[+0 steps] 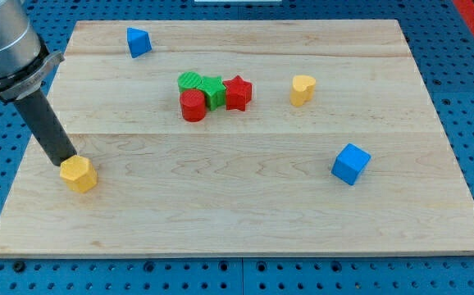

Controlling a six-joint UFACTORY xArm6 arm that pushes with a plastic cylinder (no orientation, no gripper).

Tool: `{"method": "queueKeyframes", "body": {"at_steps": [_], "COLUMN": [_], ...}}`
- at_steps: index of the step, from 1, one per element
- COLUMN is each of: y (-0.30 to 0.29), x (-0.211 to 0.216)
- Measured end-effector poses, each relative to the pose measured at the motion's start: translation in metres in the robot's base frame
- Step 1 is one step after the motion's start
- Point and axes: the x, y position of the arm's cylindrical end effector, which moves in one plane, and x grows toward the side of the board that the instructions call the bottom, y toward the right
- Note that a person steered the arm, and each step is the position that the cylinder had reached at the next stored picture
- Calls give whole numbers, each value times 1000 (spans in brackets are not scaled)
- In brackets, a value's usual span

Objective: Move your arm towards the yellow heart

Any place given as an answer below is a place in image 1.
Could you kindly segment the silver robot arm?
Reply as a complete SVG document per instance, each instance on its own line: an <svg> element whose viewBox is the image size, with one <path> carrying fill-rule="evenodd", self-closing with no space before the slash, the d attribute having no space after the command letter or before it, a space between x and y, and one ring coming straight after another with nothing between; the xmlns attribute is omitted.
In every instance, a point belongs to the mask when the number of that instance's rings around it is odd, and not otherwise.
<svg viewBox="0 0 474 295"><path fill-rule="evenodd" d="M39 90L64 56L49 51L19 0L0 0L0 100L13 102Z"/></svg>

